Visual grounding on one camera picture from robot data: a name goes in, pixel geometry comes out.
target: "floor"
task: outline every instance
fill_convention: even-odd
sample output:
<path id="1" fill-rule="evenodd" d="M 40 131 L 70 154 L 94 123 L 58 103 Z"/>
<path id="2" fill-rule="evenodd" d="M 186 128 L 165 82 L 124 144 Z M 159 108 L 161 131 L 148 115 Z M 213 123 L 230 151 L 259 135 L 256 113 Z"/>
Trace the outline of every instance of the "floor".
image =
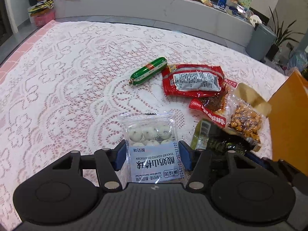
<path id="1" fill-rule="evenodd" d="M 67 21 L 92 21 L 92 22 L 111 22 L 111 23 L 127 23 L 127 24 L 136 24 L 136 25 L 144 25 L 155 28 L 163 28 L 173 31 L 179 31 L 188 35 L 196 36 L 208 41 L 215 42 L 217 44 L 223 45 L 230 49 L 233 49 L 242 54 L 248 55 L 245 51 L 245 47 L 226 40 L 224 38 L 209 34 L 204 31 L 196 30 L 193 28 L 162 22 L 155 21 L 150 19 L 142 19 L 142 18 L 130 18 L 130 17 L 116 17 L 116 16 L 89 16 L 89 17 L 70 17 L 70 18 L 60 18 L 57 19 L 58 22 L 67 22 Z M 13 51 L 20 46 L 30 35 L 33 34 L 38 29 L 33 24 L 23 24 L 18 28 L 18 33 L 12 35 L 4 44 L 0 46 L 0 65 L 4 63 L 4 61 L 13 53 Z M 278 72 L 283 74 L 283 70 L 270 62 L 266 61 L 266 65 L 272 67 Z"/>

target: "gray trash bin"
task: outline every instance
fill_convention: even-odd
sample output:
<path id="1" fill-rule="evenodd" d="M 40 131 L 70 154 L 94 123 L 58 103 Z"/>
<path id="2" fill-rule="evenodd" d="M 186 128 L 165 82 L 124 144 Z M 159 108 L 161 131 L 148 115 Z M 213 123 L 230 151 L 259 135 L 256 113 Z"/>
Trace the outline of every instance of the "gray trash bin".
<path id="1" fill-rule="evenodd" d="M 257 61 L 261 61 L 273 42 L 276 40 L 276 34 L 264 24 L 256 24 L 246 52 L 250 57 Z"/>

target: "nutrition label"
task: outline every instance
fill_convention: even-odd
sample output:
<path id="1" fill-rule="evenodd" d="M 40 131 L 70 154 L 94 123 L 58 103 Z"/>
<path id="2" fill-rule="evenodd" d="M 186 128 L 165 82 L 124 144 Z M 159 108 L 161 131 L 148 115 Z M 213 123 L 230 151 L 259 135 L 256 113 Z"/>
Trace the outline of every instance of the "nutrition label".
<path id="1" fill-rule="evenodd" d="M 179 91 L 205 90 L 220 91 L 218 76 L 210 72 L 190 72 L 173 75 L 174 84 Z"/>
<path id="2" fill-rule="evenodd" d="M 177 142 L 142 149 L 138 152 L 138 149 L 135 151 L 134 147 L 129 147 L 133 182 L 157 183 L 184 177 Z"/>

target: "potted plant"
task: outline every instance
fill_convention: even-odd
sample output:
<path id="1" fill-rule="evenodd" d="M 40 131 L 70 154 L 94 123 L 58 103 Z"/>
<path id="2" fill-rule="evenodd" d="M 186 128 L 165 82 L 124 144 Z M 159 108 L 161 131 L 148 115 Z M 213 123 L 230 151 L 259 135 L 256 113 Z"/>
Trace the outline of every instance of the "potted plant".
<path id="1" fill-rule="evenodd" d="M 298 42 L 295 39 L 291 38 L 290 35 L 292 35 L 292 34 L 304 35 L 304 33 L 293 32 L 292 30 L 289 29 L 296 22 L 296 20 L 294 20 L 292 23 L 290 23 L 289 26 L 287 26 L 287 28 L 285 30 L 283 30 L 284 21 L 282 22 L 281 25 L 279 25 L 278 15 L 277 15 L 277 11 L 275 9 L 276 18 L 277 18 L 277 24 L 276 24 L 273 12 L 272 12 L 271 8 L 269 8 L 269 9 L 270 9 L 270 12 L 272 14 L 272 18 L 273 18 L 273 22 L 274 22 L 274 26 L 275 26 L 275 30 L 272 29 L 272 31 L 274 31 L 275 34 L 277 35 L 277 39 L 274 41 L 274 43 L 272 44 L 270 50 L 266 54 L 266 57 L 270 61 L 272 61 L 273 58 L 275 57 L 276 53 L 278 52 L 280 45 L 283 42 L 285 42 L 285 41 L 295 41 L 295 42 Z"/>

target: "green sausage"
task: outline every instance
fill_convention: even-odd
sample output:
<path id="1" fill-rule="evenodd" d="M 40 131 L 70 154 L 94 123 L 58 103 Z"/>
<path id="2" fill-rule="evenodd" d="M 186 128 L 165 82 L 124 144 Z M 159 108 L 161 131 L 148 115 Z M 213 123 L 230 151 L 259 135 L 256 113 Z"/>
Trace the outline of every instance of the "green sausage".
<path id="1" fill-rule="evenodd" d="M 128 80 L 128 83 L 132 85 L 141 84 L 163 70 L 166 66 L 167 59 L 165 57 L 159 57 L 133 73 Z"/>

